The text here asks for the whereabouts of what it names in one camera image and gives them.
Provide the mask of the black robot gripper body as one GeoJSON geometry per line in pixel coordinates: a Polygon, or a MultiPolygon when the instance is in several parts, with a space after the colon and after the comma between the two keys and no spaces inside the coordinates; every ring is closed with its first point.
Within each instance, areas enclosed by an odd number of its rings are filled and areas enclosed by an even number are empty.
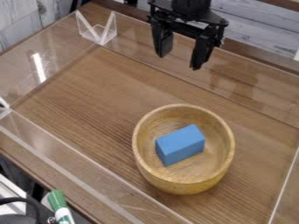
{"type": "Polygon", "coordinates": [[[210,10],[210,0],[148,0],[148,4],[150,27],[158,21],[168,24],[172,33],[192,39],[208,36],[213,45],[220,46],[229,22],[210,10]]]}

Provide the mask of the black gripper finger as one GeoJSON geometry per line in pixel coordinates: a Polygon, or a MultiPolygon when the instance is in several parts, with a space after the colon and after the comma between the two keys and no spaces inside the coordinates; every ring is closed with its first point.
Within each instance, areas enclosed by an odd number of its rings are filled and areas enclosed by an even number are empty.
{"type": "Polygon", "coordinates": [[[168,24],[158,21],[152,22],[153,49],[162,58],[173,49],[173,32],[168,24]]]}
{"type": "Polygon", "coordinates": [[[198,70],[208,61],[213,49],[213,39],[200,35],[194,41],[194,47],[190,54],[190,69],[198,70]]]}

